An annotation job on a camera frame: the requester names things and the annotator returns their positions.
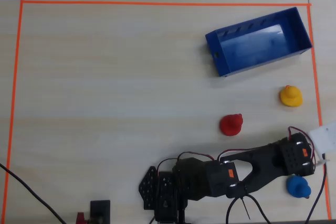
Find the orange label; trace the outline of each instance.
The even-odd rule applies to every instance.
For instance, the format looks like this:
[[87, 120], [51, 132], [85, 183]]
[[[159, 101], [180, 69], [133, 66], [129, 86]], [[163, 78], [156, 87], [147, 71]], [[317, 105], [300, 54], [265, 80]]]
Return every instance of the orange label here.
[[234, 178], [235, 175], [233, 174], [233, 170], [232, 169], [229, 169], [229, 176], [230, 178]]
[[308, 157], [307, 150], [306, 150], [306, 149], [302, 149], [302, 151], [303, 151], [303, 155], [304, 155], [305, 157]]

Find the yellow rubber duck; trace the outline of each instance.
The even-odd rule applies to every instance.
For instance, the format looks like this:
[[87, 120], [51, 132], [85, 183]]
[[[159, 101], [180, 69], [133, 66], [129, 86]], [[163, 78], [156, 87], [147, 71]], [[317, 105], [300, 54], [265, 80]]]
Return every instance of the yellow rubber duck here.
[[294, 86], [287, 85], [280, 92], [282, 103], [290, 107], [298, 107], [303, 103], [301, 91]]

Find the blue rubber duck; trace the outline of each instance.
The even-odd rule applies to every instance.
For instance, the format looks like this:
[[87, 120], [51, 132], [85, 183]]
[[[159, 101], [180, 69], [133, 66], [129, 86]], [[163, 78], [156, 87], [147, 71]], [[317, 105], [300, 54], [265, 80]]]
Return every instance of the blue rubber duck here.
[[306, 179], [300, 176], [291, 176], [287, 179], [286, 187], [288, 193], [296, 198], [309, 198], [311, 189]]

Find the white component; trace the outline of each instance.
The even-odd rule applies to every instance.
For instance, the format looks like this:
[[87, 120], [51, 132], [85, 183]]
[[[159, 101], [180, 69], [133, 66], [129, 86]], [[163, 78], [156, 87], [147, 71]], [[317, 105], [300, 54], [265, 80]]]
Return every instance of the white component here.
[[336, 150], [336, 122], [321, 126], [308, 133], [312, 139], [315, 151], [322, 158], [323, 153]]

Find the red component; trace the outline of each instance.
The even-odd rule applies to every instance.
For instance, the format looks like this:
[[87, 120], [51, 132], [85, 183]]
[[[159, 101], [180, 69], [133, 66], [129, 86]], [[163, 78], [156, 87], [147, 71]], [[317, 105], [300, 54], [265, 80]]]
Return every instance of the red component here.
[[76, 224], [87, 224], [88, 221], [84, 219], [84, 213], [83, 212], [78, 212], [77, 213], [77, 219], [76, 219]]
[[241, 114], [226, 115], [219, 122], [220, 131], [226, 136], [235, 136], [242, 130], [243, 116]]

